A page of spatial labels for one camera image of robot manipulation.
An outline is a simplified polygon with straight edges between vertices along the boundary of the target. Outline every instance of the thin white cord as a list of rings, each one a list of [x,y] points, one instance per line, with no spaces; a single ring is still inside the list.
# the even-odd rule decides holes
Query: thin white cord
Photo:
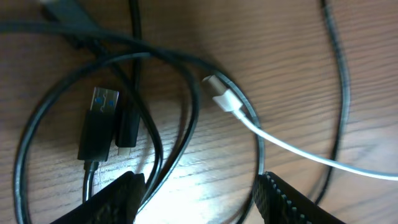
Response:
[[[283,147],[284,149],[289,150],[290,152],[296,153],[297,155],[306,157],[307,159],[311,159],[315,162],[319,162],[324,165],[328,165],[328,166],[332,166],[337,169],[352,172],[354,174],[359,174],[359,175],[363,175],[366,177],[373,177],[373,178],[383,179],[383,180],[398,181],[398,174],[383,173],[383,172],[376,172],[374,170],[360,169],[360,168],[349,166],[349,165],[346,165],[346,164],[343,164],[340,162],[336,162],[336,161],[333,161],[330,159],[326,159],[324,157],[320,157],[320,156],[314,155],[309,152],[305,152],[305,151],[298,149],[294,146],[291,146],[290,144],[287,144],[287,143],[275,138],[274,136],[271,136],[270,134],[266,133],[265,131],[257,128],[254,124],[252,124],[252,122],[250,122],[250,120],[248,120],[248,118],[244,115],[244,113],[242,113],[242,111],[236,110],[236,111],[233,111],[233,114],[240,121],[242,121],[242,123],[246,127],[248,127],[252,132],[258,134],[259,136],[263,137],[264,139],[266,139],[280,147]]]

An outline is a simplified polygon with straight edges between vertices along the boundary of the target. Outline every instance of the usb connector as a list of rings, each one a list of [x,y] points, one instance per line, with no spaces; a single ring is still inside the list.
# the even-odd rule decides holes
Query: usb connector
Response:
[[[91,108],[86,112],[81,132],[79,160],[93,162],[108,160],[118,98],[118,91],[95,88]]]

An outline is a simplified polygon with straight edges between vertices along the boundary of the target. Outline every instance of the wooden table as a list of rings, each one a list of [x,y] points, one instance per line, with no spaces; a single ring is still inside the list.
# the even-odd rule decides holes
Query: wooden table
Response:
[[[131,33],[127,1],[81,2],[103,27]],[[332,4],[352,78],[351,114],[339,161],[397,171],[398,3]],[[3,0],[0,5],[2,21],[41,20],[36,1]],[[141,9],[148,42],[219,63],[248,94],[264,129],[328,156],[338,114],[338,74],[318,1],[147,0]],[[0,222],[15,223],[12,165],[22,128],[50,86],[93,56],[44,35],[2,35],[0,46]],[[123,66],[130,69],[129,63]],[[49,223],[81,203],[78,138],[97,85],[120,87],[109,70],[97,72],[68,90],[39,128],[29,157],[34,223]],[[153,60],[144,64],[141,92],[167,156],[189,106],[187,88],[168,65]],[[112,147],[95,175],[95,192],[127,170],[149,175],[154,153],[145,127],[140,128],[129,157],[117,156]],[[266,146],[266,169],[308,195],[325,167]],[[136,223],[221,223],[249,192],[254,166],[252,134],[203,96],[186,153]],[[348,223],[397,223],[397,189],[397,182],[337,171],[321,206]],[[314,199],[317,188],[312,195]],[[262,223],[256,207],[246,223]]]

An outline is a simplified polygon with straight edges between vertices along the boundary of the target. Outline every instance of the wood grain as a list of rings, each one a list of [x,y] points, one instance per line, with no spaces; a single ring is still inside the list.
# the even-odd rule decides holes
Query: wood grain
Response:
[[[127,1],[82,0],[105,28],[130,33]],[[349,125],[339,160],[398,170],[398,3],[332,1],[352,78]],[[0,20],[41,20],[35,1],[0,2]],[[293,145],[327,156],[338,114],[338,79],[315,0],[141,1],[144,38],[227,69],[261,115],[264,128]],[[0,37],[0,222],[15,223],[12,164],[30,112],[55,81],[93,59],[62,38]],[[124,63],[128,71],[130,65]],[[29,158],[34,223],[49,223],[80,204],[83,164],[76,160],[84,110],[96,85],[119,88],[101,70],[65,93],[42,121]],[[160,131],[166,156],[189,104],[183,80],[168,65],[144,63],[141,92]],[[266,169],[309,194],[324,167],[267,143]],[[193,139],[166,184],[137,223],[221,223],[241,205],[254,173],[252,134],[203,96]],[[137,147],[95,175],[95,192],[127,170],[149,175],[152,143],[141,125]],[[398,184],[335,172],[322,207],[348,223],[396,223]],[[262,223],[254,207],[247,223]]]

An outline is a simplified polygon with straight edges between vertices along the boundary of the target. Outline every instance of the wooden surface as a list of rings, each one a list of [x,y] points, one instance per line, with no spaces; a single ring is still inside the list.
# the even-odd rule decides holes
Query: wooden surface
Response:
[[[82,0],[108,29],[130,33],[127,1]],[[398,3],[332,1],[352,78],[352,104],[341,162],[398,170]],[[36,1],[2,0],[0,20],[41,19]],[[338,112],[336,65],[318,1],[141,1],[144,38],[218,62],[261,115],[264,129],[293,145],[327,156]],[[0,37],[0,223],[15,223],[12,165],[22,128],[42,95],[68,72],[93,59],[62,38]],[[126,71],[128,63],[123,64]],[[142,94],[160,131],[166,156],[189,105],[183,80],[148,61]],[[108,70],[64,94],[43,120],[29,158],[34,223],[49,223],[81,203],[83,163],[76,160],[84,110],[96,85],[117,88]],[[149,175],[152,144],[141,125],[138,146],[95,175],[95,192],[127,170]],[[267,143],[266,169],[308,195],[324,167]],[[221,223],[241,205],[254,173],[252,134],[203,96],[193,139],[167,183],[136,223]],[[348,223],[397,223],[397,182],[335,172],[322,208]],[[253,208],[247,223],[262,223]]]

